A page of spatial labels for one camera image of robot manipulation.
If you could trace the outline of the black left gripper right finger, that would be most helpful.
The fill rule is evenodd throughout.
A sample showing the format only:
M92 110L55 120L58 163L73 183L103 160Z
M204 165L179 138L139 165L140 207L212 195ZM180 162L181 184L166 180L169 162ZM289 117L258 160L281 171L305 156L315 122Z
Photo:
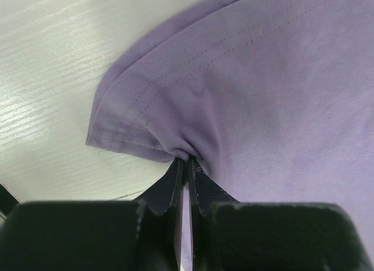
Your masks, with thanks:
M193 270L372 270L348 214L328 203L241 203L186 164Z

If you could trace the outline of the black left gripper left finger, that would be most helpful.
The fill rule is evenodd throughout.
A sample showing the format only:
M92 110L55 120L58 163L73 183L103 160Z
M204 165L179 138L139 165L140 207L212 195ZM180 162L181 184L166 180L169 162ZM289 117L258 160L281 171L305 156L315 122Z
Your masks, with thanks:
M2 270L179 270L184 162L134 200L38 201L1 229Z

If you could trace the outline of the purple t shirt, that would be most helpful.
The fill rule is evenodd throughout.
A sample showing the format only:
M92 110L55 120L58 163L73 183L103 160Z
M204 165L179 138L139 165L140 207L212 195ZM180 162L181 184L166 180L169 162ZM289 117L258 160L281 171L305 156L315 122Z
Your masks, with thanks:
M241 201L338 204L373 256L373 0L203 0L109 68L86 143L193 155Z

